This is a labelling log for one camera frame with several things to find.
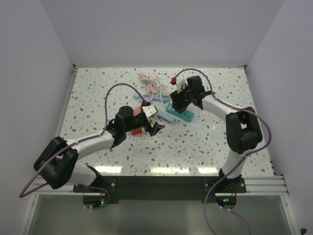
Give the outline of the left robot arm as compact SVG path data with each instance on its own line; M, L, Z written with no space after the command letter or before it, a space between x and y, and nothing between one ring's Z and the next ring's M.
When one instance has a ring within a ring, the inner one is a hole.
M150 136L156 135L165 127L152 122L157 114L158 110L152 104L142 107L136 116L132 107L123 106L104 132L80 140L53 138L33 167L52 189L65 184L78 184L84 185L90 192L96 192L101 188L100 173L92 166L77 166L77 161L95 152L119 146L128 132L138 128L143 128Z

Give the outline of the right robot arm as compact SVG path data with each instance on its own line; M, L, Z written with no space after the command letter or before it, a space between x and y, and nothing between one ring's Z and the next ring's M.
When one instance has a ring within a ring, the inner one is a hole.
M223 192L230 192L242 175L246 154L263 140L255 110L252 107L236 110L229 103L218 101L213 91L205 90L199 76L187 79L173 77L170 83L176 86L176 90L170 93L176 112L181 114L193 104L225 122L229 153L219 172L218 187Z

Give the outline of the teal power strip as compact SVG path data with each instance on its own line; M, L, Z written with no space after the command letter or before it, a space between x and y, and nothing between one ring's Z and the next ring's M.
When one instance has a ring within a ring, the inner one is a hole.
M189 110L184 110L182 113L178 113L173 108L172 103L167 104L166 112L187 122L191 122L194 117L194 113Z

